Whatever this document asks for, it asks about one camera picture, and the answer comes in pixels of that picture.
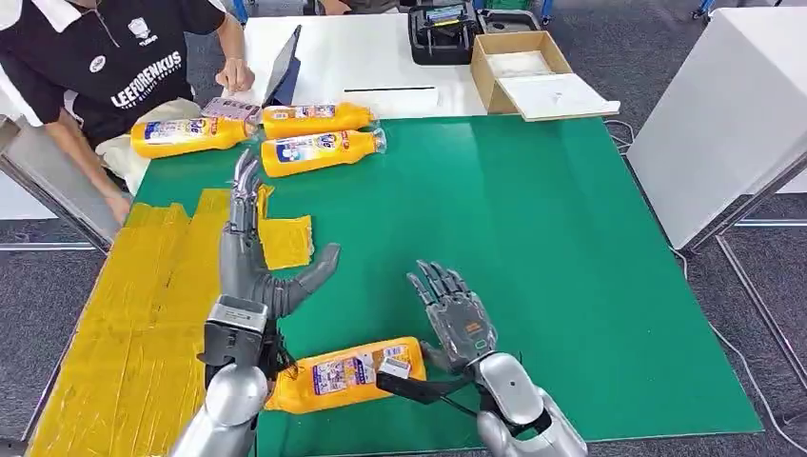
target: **black t-shirt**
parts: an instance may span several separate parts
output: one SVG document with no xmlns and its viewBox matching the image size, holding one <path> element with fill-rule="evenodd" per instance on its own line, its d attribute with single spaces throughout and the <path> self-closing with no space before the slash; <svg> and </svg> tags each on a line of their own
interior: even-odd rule
<svg viewBox="0 0 807 457">
<path fill-rule="evenodd" d="M 219 0 L 2 1 L 19 13 L 0 18 L 0 87 L 35 126 L 66 108 L 93 147 L 167 101 L 191 100 L 184 32 L 225 19 Z"/>
</svg>

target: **bottle label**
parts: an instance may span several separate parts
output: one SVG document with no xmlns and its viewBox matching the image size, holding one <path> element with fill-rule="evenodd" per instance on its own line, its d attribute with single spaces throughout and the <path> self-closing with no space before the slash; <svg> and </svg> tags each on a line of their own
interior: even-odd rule
<svg viewBox="0 0 807 457">
<path fill-rule="evenodd" d="M 352 386 L 375 384 L 376 367 L 382 362 L 390 363 L 390 361 L 407 366 L 408 374 L 408 354 L 404 346 L 363 352 L 353 357 L 323 362 L 313 369 L 314 393 L 325 395 Z"/>
<path fill-rule="evenodd" d="M 343 149 L 348 149 L 350 146 L 347 132 L 297 136 L 277 140 L 275 145 L 279 161 L 301 162 L 334 156 L 339 152 L 340 143 Z"/>
<path fill-rule="evenodd" d="M 218 119 L 183 119 L 146 123 L 145 138 L 150 145 L 169 145 L 216 134 Z"/>
<path fill-rule="evenodd" d="M 272 119 L 305 119 L 306 117 L 332 118 L 336 105 L 306 105 L 301 107 L 266 107 Z"/>
</svg>

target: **person's arm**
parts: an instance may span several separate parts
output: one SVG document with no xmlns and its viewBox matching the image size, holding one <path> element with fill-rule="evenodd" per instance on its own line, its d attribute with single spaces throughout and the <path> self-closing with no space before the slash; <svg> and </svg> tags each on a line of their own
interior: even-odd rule
<svg viewBox="0 0 807 457">
<path fill-rule="evenodd" d="M 341 2 L 340 0 L 320 0 L 325 7 L 325 14 L 328 16 L 333 15 L 341 15 L 345 14 L 346 12 L 351 10 L 347 4 Z"/>
<path fill-rule="evenodd" d="M 130 207 L 129 199 L 109 179 L 101 164 L 101 159 L 89 146 L 87 138 L 79 129 L 75 119 L 61 109 L 59 119 L 45 124 L 45 131 L 56 143 L 56 146 L 75 162 L 92 185 L 101 192 L 112 209 L 115 219 L 123 224 Z"/>
<path fill-rule="evenodd" d="M 8 51 L 0 51 L 0 89 L 33 127 L 45 126 L 45 131 L 101 191 L 118 222 L 123 223 L 129 202 L 109 180 L 101 161 L 89 147 L 75 119 L 62 107 L 65 89 L 32 70 Z"/>
<path fill-rule="evenodd" d="M 244 55 L 244 29 L 232 16 L 225 13 L 224 22 L 216 30 L 225 54 L 225 67 L 216 74 L 216 82 L 230 92 L 249 90 L 255 74 L 246 65 Z"/>
</svg>

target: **person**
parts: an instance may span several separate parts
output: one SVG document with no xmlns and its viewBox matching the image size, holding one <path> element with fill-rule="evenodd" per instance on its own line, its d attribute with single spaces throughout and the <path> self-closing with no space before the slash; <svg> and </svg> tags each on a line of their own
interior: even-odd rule
<svg viewBox="0 0 807 457">
<path fill-rule="evenodd" d="M 398 12 L 398 0 L 319 0 L 327 15 Z"/>
<path fill-rule="evenodd" d="M 252 86 L 244 31 L 220 0 L 3 0 L 0 89 L 101 192 L 123 223 L 130 201 L 104 167 L 137 192 L 148 159 L 128 132 L 137 122 L 199 116 L 187 82 L 184 32 L 218 34 L 215 80 Z"/>
</svg>

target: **yellow bottle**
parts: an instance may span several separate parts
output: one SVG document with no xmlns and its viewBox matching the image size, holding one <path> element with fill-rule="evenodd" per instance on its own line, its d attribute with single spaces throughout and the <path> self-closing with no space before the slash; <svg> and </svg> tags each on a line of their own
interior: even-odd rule
<svg viewBox="0 0 807 457">
<path fill-rule="evenodd" d="M 358 130 L 373 122 L 369 109 L 343 102 L 339 105 L 266 107 L 263 113 L 266 139 Z"/>
<path fill-rule="evenodd" d="M 288 176 L 340 164 L 355 164 L 373 152 L 386 150 L 381 129 L 364 133 L 356 130 L 295 136 L 264 141 L 261 158 L 269 177 Z"/>
<path fill-rule="evenodd" d="M 135 124 L 131 146 L 147 159 L 169 157 L 205 149 L 227 149 L 246 140 L 255 127 L 225 118 L 182 119 Z"/>
<path fill-rule="evenodd" d="M 298 360 L 296 369 L 278 376 L 266 409 L 305 414 L 388 397 L 392 394 L 375 385 L 384 357 L 409 365 L 408 377 L 425 381 L 418 340 L 404 336 Z"/>
</svg>

